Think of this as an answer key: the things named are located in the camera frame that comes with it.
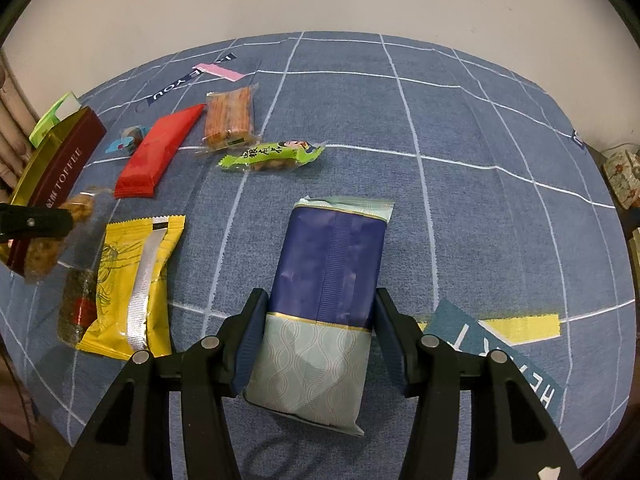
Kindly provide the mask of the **red gold toffee tin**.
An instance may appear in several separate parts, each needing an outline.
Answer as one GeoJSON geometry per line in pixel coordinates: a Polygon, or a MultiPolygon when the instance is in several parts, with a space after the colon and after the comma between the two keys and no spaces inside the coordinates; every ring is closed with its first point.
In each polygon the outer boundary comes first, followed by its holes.
{"type": "MultiPolygon", "coordinates": [[[[72,188],[106,129],[88,106],[54,126],[32,155],[6,204],[54,209],[72,194],[72,188]]],[[[24,278],[27,240],[1,243],[1,261],[24,278]]]]}

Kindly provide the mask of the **green small snack packet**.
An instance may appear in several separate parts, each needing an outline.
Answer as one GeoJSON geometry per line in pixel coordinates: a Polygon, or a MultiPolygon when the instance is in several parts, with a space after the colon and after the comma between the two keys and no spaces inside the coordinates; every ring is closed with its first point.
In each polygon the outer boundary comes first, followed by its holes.
{"type": "Polygon", "coordinates": [[[218,167],[224,171],[272,171],[293,169],[314,162],[326,149],[326,142],[289,140],[262,143],[241,154],[226,155],[218,167]]]}

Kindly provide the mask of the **dark seaweed snack packet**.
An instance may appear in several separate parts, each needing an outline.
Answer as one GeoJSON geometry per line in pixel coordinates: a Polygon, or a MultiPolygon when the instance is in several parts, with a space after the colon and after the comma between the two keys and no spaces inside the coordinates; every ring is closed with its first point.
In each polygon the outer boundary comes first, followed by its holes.
{"type": "Polygon", "coordinates": [[[76,347],[96,320],[96,272],[69,270],[58,309],[58,339],[76,347]]]}

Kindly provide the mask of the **clear pack orange biscuits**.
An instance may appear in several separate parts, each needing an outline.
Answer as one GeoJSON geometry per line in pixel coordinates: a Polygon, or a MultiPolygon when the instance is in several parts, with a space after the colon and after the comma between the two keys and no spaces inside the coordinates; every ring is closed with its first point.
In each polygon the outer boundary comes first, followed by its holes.
{"type": "Polygon", "coordinates": [[[207,151],[237,150],[257,144],[254,127],[254,94],[257,84],[227,92],[206,94],[206,117],[202,144],[207,151]]]}

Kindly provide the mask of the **stacked books on shelf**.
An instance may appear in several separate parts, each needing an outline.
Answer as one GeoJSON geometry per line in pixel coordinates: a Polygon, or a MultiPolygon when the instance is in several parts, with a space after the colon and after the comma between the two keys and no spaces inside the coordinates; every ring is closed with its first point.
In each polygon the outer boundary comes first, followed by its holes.
{"type": "Polygon", "coordinates": [[[640,229],[634,229],[629,237],[627,242],[629,258],[631,262],[632,275],[634,276],[634,280],[636,282],[639,281],[640,278],[640,259],[639,259],[639,250],[640,250],[640,229]]]}

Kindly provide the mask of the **floral box on shelf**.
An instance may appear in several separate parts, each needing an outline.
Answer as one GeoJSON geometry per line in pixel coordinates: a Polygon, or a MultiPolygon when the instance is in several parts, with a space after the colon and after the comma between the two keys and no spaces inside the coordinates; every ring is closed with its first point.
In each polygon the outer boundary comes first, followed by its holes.
{"type": "Polygon", "coordinates": [[[628,150],[619,150],[603,164],[606,180],[624,209],[639,207],[639,156],[628,150]]]}

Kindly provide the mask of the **yellow snack bag silver seam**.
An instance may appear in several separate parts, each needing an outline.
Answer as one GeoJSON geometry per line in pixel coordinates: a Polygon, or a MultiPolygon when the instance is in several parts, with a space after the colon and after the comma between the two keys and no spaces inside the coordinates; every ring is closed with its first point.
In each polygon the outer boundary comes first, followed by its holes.
{"type": "Polygon", "coordinates": [[[106,226],[96,282],[96,319],[76,348],[129,360],[171,354],[167,263],[186,218],[161,216],[106,226]]]}

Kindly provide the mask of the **blue checked tablecloth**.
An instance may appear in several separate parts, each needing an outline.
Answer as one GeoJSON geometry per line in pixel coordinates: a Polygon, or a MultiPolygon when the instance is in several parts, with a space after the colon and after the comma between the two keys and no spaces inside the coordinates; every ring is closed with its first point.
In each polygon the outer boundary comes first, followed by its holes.
{"type": "Polygon", "coordinates": [[[38,412],[75,441],[120,370],[58,340],[67,274],[88,268],[107,223],[181,214],[168,264],[177,350],[215,333],[276,274],[288,216],[304,196],[386,198],[394,205],[381,273],[402,312],[431,317],[446,299],[477,321],[555,314],[558,336],[521,345],[578,464],[623,419],[634,376],[636,307],[625,235],[612,196],[570,121],[547,92],[506,68],[443,46],[356,32],[285,32],[168,54],[81,92],[105,126],[122,129],[228,91],[194,77],[221,61],[257,88],[266,141],[322,142],[295,170],[225,172],[191,130],[152,198],[115,200],[125,159],[97,148],[77,191],[96,192],[90,221],[39,284],[1,274],[1,333],[38,412]]]}

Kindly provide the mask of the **blue white snack pack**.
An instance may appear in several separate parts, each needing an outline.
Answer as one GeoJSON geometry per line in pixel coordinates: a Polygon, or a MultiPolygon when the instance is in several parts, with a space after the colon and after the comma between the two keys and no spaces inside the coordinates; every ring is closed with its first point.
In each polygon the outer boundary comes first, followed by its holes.
{"type": "Polygon", "coordinates": [[[248,403],[362,436],[372,304],[390,200],[301,198],[286,229],[248,403]]]}

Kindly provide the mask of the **red snack packet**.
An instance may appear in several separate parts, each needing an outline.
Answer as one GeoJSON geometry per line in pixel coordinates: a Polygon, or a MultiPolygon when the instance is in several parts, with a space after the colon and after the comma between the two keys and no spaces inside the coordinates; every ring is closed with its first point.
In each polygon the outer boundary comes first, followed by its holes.
{"type": "Polygon", "coordinates": [[[198,104],[161,117],[132,154],[114,188],[115,198],[152,198],[176,151],[201,117],[198,104]]]}

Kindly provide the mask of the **blue candy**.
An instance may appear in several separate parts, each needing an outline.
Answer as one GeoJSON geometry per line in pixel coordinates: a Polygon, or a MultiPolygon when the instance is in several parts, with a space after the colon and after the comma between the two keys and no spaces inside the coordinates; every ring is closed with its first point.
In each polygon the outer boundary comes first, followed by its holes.
{"type": "Polygon", "coordinates": [[[149,127],[133,126],[122,130],[120,136],[106,149],[106,154],[131,155],[140,146],[145,136],[149,133],[149,127]]]}

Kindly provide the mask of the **clear bag brown snacks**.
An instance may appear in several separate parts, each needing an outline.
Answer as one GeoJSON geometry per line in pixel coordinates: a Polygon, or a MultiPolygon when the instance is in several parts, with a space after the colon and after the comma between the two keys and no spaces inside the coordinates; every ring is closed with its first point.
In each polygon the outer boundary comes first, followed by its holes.
{"type": "Polygon", "coordinates": [[[88,231],[90,222],[96,220],[96,204],[112,195],[111,188],[90,186],[85,191],[70,196],[54,211],[65,211],[70,217],[70,228],[57,236],[37,236],[27,245],[24,259],[24,279],[28,284],[36,284],[52,272],[64,250],[88,231]]]}

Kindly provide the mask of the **green tissue pack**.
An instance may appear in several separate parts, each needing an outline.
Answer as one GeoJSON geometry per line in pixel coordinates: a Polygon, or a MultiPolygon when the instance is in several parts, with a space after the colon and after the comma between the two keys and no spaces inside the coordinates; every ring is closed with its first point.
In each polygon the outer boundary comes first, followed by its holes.
{"type": "Polygon", "coordinates": [[[76,113],[80,108],[81,105],[75,93],[73,91],[66,92],[40,117],[28,137],[29,142],[34,148],[38,148],[54,126],[76,113]]]}

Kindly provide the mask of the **beige patterned curtain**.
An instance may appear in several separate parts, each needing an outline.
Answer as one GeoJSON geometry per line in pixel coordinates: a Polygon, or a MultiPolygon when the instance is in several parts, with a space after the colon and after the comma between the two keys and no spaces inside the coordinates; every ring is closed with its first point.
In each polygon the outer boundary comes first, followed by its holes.
{"type": "Polygon", "coordinates": [[[7,203],[26,169],[35,148],[28,140],[37,114],[11,70],[4,50],[0,65],[1,201],[7,203]]]}

